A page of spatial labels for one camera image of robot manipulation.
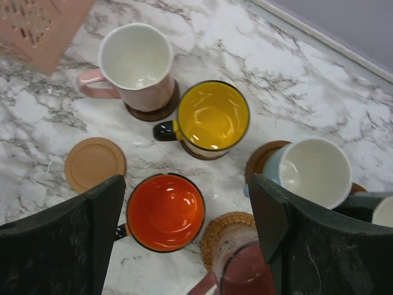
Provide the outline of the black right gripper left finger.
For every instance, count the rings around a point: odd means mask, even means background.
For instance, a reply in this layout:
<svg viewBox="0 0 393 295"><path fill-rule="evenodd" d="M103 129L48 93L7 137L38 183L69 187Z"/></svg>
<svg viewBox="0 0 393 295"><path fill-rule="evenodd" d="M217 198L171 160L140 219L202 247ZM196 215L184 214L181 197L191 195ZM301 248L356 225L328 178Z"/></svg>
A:
<svg viewBox="0 0 393 295"><path fill-rule="evenodd" d="M1 226L1 294L101 294L125 180Z"/></svg>

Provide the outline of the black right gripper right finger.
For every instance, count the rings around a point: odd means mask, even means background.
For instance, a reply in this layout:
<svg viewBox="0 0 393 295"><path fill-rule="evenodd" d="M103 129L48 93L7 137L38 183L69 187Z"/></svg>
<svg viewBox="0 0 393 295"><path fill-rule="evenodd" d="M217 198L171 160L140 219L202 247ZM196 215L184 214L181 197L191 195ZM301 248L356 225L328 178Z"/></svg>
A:
<svg viewBox="0 0 393 295"><path fill-rule="evenodd" d="M263 175L249 196L277 294L391 294L392 229L339 214Z"/></svg>

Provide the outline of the pink maroon mug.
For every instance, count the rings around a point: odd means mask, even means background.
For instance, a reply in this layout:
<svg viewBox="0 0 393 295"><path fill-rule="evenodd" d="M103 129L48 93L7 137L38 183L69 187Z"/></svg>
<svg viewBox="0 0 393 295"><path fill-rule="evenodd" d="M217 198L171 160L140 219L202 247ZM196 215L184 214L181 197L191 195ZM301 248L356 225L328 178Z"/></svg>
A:
<svg viewBox="0 0 393 295"><path fill-rule="evenodd" d="M230 226L212 246L212 267L188 293L274 295L270 266L265 263L257 230Z"/></svg>

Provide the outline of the white cup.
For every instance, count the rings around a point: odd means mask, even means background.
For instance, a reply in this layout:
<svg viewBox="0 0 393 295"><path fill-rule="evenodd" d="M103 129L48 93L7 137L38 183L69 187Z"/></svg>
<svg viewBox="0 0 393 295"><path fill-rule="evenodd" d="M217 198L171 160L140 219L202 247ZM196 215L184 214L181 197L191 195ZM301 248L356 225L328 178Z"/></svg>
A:
<svg viewBox="0 0 393 295"><path fill-rule="evenodd" d="M334 211L375 225L392 227L392 192L356 192Z"/></svg>

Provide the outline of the light beech wooden coaster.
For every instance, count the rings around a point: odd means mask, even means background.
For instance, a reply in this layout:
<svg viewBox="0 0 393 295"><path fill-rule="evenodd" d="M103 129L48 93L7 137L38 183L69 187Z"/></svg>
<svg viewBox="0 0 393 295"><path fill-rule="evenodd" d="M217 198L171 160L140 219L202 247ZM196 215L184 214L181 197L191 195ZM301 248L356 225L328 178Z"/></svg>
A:
<svg viewBox="0 0 393 295"><path fill-rule="evenodd" d="M85 192L114 175L124 176L123 151L105 138L87 138L77 143L64 163L68 184L78 193Z"/></svg>

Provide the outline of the woven rattan coaster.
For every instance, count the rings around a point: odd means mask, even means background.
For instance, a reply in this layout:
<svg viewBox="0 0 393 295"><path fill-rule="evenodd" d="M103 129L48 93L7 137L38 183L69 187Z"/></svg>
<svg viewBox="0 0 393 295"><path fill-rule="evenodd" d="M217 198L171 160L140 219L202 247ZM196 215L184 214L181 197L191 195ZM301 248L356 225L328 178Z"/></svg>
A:
<svg viewBox="0 0 393 295"><path fill-rule="evenodd" d="M200 246L203 265L207 272L212 268L213 246L219 241L221 236L223 236L224 230L231 226L248 226L253 229L256 228L253 215L241 211L225 213L212 220L203 233Z"/></svg>

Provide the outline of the orange metallic cup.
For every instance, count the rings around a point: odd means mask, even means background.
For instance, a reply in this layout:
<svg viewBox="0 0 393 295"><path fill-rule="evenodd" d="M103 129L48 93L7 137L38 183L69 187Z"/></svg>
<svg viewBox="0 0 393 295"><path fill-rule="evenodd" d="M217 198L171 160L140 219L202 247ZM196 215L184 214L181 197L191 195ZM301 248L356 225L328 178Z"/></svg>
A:
<svg viewBox="0 0 393 295"><path fill-rule="evenodd" d="M139 183L126 206L126 223L117 226L115 240L132 236L156 253L178 251L203 227L206 207L199 188L185 176L157 174Z"/></svg>

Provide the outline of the dark brown wooden coaster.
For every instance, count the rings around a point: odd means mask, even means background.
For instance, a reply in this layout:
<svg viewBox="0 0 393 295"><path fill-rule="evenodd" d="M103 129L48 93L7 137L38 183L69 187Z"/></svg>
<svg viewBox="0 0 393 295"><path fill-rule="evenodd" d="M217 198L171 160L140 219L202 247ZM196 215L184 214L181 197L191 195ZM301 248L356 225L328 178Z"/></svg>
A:
<svg viewBox="0 0 393 295"><path fill-rule="evenodd" d="M200 160L216 160L229 153L229 149L223 151L205 151L193 146L188 141L180 141L184 150L192 157Z"/></svg>

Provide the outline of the dark walnut coaster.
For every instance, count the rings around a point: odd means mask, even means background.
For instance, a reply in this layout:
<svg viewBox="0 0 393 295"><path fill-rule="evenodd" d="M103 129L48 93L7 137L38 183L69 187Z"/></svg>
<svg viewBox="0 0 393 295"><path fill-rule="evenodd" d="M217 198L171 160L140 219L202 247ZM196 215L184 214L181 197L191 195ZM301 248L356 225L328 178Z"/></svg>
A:
<svg viewBox="0 0 393 295"><path fill-rule="evenodd" d="M175 81L174 92L168 104L158 110L142 112L129 107L124 103L127 111L135 118L145 122L156 122L170 116L177 108L180 102L180 90L177 81Z"/></svg>

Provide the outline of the yellow black mug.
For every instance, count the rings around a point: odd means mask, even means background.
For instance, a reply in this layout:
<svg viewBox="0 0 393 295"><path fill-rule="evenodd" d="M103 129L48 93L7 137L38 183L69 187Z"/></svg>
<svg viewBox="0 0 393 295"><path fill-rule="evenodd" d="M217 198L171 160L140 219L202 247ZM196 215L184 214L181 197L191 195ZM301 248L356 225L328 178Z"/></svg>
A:
<svg viewBox="0 0 393 295"><path fill-rule="evenodd" d="M251 115L244 95L224 81L190 87L177 108L177 119L154 126L157 141L184 141L206 152L226 151L245 136Z"/></svg>

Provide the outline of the white pink mug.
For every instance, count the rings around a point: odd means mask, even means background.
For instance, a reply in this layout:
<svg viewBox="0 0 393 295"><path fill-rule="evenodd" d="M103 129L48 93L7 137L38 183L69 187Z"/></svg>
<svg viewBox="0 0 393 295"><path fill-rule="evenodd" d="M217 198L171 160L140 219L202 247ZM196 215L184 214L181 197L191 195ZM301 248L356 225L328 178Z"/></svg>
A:
<svg viewBox="0 0 393 295"><path fill-rule="evenodd" d="M90 98L121 99L130 108L152 112L173 96L173 48L153 26L132 23L112 30L98 49L98 68L77 78L77 88Z"/></svg>

